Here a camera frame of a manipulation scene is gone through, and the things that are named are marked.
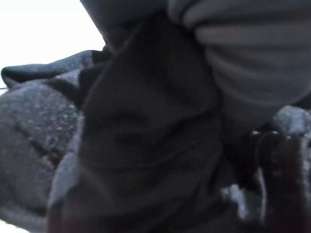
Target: dark fabric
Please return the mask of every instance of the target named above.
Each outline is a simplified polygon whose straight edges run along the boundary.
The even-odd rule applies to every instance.
[[[311,92],[308,1],[83,0],[82,3],[102,35],[107,35],[108,42],[109,32],[118,26],[159,10],[167,10],[175,23],[193,32],[197,42],[204,46],[206,62],[222,91],[224,112],[233,121],[229,125],[237,125],[232,131],[240,130],[243,134],[258,127],[285,105],[294,104]]]
[[[23,79],[31,77],[25,67],[2,73],[11,83],[28,81],[1,97],[11,114],[3,132],[13,133],[0,163],[11,223],[40,231],[46,216],[47,233],[310,232],[308,111],[288,106],[251,137],[223,144],[220,97],[203,50],[164,15],[144,20],[114,57],[90,54],[98,55],[90,67],[76,64],[53,78],[44,66],[48,75],[34,81]],[[10,106],[14,99],[21,110]],[[33,141],[61,151],[56,160],[47,154],[48,172],[36,163]],[[29,154],[15,156],[14,146]],[[32,182],[38,169],[42,183]],[[34,179],[19,186],[28,174]]]
[[[284,109],[279,134],[231,150],[215,89],[191,36],[142,23],[84,102],[47,232],[309,232],[309,113]]]
[[[99,61],[109,56],[85,51],[3,69],[9,91],[0,97],[0,219],[43,231],[54,172],[76,131],[82,99],[104,67]]]

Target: dark cloth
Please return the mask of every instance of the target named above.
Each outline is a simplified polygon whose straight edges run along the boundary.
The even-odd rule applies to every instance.
[[[43,231],[54,172],[86,95],[80,85],[93,83],[101,55],[85,51],[48,65],[2,70],[9,91],[0,97],[0,219]],[[81,72],[86,79],[78,79]]]
[[[167,10],[175,23],[194,33],[221,90],[225,117],[232,121],[228,125],[235,135],[264,124],[282,107],[311,92],[308,1],[82,0],[82,3],[107,40],[114,28],[159,10]]]

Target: black fabric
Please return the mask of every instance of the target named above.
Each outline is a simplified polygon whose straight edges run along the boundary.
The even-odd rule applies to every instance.
[[[2,136],[12,134],[0,147],[0,218],[32,231],[46,221],[47,233],[310,232],[308,111],[288,106],[253,136],[223,144],[202,48],[164,15],[144,20],[114,57],[86,53],[97,62],[55,77],[44,66],[47,76],[33,81],[25,67],[2,72],[27,82],[0,98]],[[33,142],[60,151],[45,156],[51,168]]]

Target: gray fabric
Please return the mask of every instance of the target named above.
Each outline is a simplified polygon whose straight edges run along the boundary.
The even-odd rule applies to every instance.
[[[169,15],[204,45],[230,118],[256,127],[310,93],[310,2],[172,0]]]

